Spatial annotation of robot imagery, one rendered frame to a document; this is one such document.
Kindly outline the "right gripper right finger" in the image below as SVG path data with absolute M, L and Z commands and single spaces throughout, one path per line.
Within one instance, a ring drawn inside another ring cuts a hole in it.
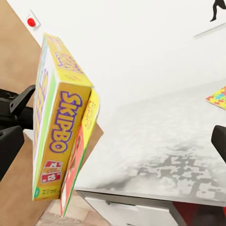
M 211 142 L 226 163 L 226 127 L 216 125 L 212 132 Z

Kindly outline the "board game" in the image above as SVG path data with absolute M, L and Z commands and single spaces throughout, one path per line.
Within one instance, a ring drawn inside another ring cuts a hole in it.
M 59 37 L 44 33 L 33 95 L 32 199 L 65 216 L 97 123 L 100 98 Z

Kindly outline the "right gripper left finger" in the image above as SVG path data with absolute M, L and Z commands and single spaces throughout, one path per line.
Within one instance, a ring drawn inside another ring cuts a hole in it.
M 20 125 L 0 130 L 0 182 L 24 144 Z

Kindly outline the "jigsaw puzzle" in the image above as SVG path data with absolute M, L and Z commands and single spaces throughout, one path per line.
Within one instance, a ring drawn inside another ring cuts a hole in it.
M 226 86 L 206 98 L 206 101 L 226 110 Z

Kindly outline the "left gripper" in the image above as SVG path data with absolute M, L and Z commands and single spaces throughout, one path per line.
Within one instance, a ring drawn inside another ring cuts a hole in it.
M 0 130 L 20 125 L 22 130 L 33 129 L 33 109 L 26 107 L 36 85 L 29 86 L 11 102 L 0 100 Z

